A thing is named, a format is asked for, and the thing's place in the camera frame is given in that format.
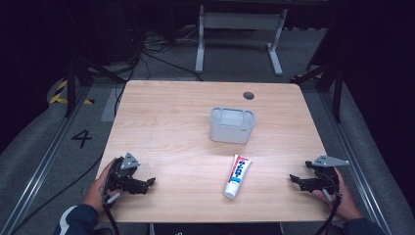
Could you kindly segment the grey metal table frame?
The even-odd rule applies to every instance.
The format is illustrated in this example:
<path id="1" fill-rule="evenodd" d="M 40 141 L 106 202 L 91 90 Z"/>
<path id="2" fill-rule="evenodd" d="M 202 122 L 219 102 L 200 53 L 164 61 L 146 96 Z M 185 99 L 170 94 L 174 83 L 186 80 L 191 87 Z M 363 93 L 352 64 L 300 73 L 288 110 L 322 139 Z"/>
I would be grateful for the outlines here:
<path id="1" fill-rule="evenodd" d="M 199 12 L 198 31 L 199 43 L 196 56 L 195 72 L 204 70 L 205 57 L 205 29 L 248 29 L 273 30 L 274 39 L 266 44 L 266 49 L 277 76 L 283 74 L 277 55 L 277 45 L 283 30 L 288 11 L 282 10 L 277 14 L 248 14 L 248 13 L 217 13 L 207 12 L 202 5 Z"/>

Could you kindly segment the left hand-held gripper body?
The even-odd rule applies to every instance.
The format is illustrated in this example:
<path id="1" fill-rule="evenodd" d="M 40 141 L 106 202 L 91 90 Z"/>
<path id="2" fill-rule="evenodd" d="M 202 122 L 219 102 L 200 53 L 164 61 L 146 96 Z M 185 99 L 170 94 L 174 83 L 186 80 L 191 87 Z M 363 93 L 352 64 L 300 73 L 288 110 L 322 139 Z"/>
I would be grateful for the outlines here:
<path id="1" fill-rule="evenodd" d="M 129 189 L 134 186 L 134 178 L 132 175 L 137 170 L 139 165 L 140 162 L 130 153 L 126 153 L 124 157 L 115 159 L 104 186 L 104 205 L 112 205 L 116 200 L 116 195 L 108 195 L 109 191 L 120 190 L 129 193 Z"/>

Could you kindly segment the yellow black floor tape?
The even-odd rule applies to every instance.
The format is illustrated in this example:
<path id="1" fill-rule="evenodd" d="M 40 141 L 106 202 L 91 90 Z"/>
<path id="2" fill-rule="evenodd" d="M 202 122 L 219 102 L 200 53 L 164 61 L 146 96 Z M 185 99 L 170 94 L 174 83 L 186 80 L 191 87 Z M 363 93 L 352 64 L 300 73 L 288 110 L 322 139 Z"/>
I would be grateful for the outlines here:
<path id="1" fill-rule="evenodd" d="M 68 80 L 66 78 L 63 78 L 62 81 L 59 83 L 58 87 L 56 88 L 55 93 L 52 95 L 52 98 L 50 99 L 49 103 L 67 104 L 69 100 L 67 98 L 62 97 L 62 93 L 67 86 Z"/>

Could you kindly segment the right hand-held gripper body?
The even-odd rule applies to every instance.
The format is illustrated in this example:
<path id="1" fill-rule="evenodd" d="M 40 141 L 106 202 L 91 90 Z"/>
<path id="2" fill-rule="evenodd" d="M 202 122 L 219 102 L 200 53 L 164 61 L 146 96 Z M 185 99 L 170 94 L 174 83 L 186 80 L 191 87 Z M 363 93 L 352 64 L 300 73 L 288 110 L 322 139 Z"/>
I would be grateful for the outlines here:
<path id="1" fill-rule="evenodd" d="M 336 167 L 345 165 L 349 165 L 349 161 L 327 155 L 321 155 L 314 161 L 306 161 L 305 166 L 314 170 L 315 177 L 306 182 L 304 190 L 320 190 L 327 197 L 338 193 L 340 181 Z"/>

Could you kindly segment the black tripod stand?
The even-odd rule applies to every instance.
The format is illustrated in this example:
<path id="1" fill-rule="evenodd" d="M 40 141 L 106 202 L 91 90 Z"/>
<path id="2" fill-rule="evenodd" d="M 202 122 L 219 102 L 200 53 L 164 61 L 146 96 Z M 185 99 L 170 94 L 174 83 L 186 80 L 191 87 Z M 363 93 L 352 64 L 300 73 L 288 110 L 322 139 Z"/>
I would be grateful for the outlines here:
<path id="1" fill-rule="evenodd" d="M 343 90 L 343 72 L 339 63 L 328 64 L 320 66 L 314 70 L 311 70 L 303 75 L 295 75 L 291 78 L 291 82 L 294 84 L 301 84 L 312 78 L 320 75 L 319 81 L 315 85 L 315 89 L 318 92 L 326 93 L 331 86 L 334 86 L 332 112 L 336 122 L 341 121 L 340 109 Z"/>
<path id="2" fill-rule="evenodd" d="M 116 83 L 124 84 L 125 80 L 105 69 L 103 66 L 92 62 L 81 56 L 72 57 L 69 60 L 67 66 L 67 88 L 68 88 L 68 103 L 67 103 L 67 112 L 66 118 L 68 118 L 76 107 L 76 88 L 75 80 L 78 79 L 82 86 L 91 86 L 94 82 L 92 78 L 92 72 L 90 69 L 94 69 L 103 76 L 108 77 L 110 80 L 115 81 Z"/>

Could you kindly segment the grey plastic storage box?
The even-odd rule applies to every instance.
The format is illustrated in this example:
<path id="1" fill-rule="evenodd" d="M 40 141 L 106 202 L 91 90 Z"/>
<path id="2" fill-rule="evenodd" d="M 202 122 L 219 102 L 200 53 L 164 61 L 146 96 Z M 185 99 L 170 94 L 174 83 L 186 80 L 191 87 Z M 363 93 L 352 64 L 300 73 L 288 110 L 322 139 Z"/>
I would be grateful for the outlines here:
<path id="1" fill-rule="evenodd" d="M 209 116 L 209 138 L 216 142 L 247 144 L 255 127 L 249 110 L 215 107 Z"/>

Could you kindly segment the white toothpaste tube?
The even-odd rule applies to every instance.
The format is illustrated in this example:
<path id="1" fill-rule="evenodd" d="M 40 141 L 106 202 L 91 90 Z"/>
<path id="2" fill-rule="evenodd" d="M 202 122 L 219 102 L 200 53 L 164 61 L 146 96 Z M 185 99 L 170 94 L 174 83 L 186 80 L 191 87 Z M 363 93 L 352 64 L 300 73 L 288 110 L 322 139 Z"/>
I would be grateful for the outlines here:
<path id="1" fill-rule="evenodd" d="M 224 196 L 235 199 L 252 161 L 241 155 L 235 155 L 229 177 L 224 189 Z"/>

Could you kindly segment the person's left hand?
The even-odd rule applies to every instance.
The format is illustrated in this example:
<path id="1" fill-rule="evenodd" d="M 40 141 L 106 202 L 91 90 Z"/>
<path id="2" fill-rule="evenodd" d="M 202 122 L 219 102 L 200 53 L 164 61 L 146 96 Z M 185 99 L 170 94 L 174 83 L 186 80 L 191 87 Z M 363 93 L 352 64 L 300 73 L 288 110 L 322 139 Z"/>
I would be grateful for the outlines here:
<path id="1" fill-rule="evenodd" d="M 91 206 L 97 213 L 104 211 L 102 203 L 102 192 L 105 186 L 109 171 L 115 160 L 112 160 L 101 172 L 100 176 L 96 178 L 90 185 L 88 192 L 82 201 L 84 205 Z"/>

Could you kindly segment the person's right hand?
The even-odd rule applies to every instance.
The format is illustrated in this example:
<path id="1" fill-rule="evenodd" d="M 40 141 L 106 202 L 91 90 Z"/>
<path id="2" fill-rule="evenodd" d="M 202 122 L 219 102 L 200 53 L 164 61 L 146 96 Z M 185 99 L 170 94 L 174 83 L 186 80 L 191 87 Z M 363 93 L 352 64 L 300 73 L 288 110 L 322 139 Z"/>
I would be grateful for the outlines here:
<path id="1" fill-rule="evenodd" d="M 336 168 L 335 168 L 335 170 L 336 170 L 336 173 L 339 177 L 339 182 L 340 182 L 339 183 L 339 187 L 340 187 L 339 192 L 340 192 L 340 194 L 342 194 L 342 201 L 341 201 L 340 205 L 337 208 L 336 215 L 339 216 L 340 218 L 342 218 L 345 221 L 363 218 L 363 214 L 359 210 L 358 206 L 356 205 L 356 203 L 355 203 L 355 201 L 352 197 L 352 194 L 351 194 L 350 190 L 346 186 L 345 180 L 344 180 L 342 174 Z M 314 191 L 312 191 L 311 194 L 315 198 L 317 198 L 320 201 L 327 204 L 330 208 L 333 207 L 335 199 L 332 199 L 332 202 L 330 202 L 322 191 L 314 190 Z"/>

